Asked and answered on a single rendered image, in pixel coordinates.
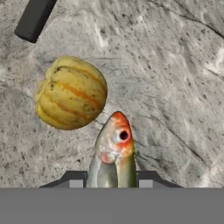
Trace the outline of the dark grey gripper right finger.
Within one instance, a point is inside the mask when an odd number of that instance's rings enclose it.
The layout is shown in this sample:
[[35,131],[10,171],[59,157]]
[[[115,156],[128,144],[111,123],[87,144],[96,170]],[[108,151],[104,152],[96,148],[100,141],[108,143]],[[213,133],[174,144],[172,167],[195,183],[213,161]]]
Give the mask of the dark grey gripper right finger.
[[161,178],[156,171],[137,171],[136,176],[138,188],[180,188],[180,185]]

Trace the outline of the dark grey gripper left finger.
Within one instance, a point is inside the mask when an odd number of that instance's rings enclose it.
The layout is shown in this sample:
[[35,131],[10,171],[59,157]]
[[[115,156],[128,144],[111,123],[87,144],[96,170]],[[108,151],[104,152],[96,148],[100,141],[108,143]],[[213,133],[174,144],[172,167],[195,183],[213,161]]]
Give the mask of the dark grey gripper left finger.
[[60,179],[45,184],[43,187],[85,188],[87,177],[87,171],[66,171]]

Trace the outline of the silver and red fish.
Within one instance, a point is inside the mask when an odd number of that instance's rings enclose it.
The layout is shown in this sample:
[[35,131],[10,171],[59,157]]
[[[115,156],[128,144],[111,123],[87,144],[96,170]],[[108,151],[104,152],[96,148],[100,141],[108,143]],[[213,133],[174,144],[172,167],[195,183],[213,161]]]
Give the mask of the silver and red fish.
[[135,147],[129,120],[114,112],[103,125],[94,145],[87,173],[87,188],[137,186]]

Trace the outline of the yellow striped squash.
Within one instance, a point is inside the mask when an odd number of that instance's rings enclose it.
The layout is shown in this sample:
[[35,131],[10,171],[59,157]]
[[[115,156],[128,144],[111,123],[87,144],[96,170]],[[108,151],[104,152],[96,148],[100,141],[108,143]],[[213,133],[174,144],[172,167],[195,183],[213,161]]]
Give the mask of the yellow striped squash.
[[77,130],[103,111],[107,95],[107,82],[99,69],[83,59],[61,56],[39,83],[35,112],[56,129]]

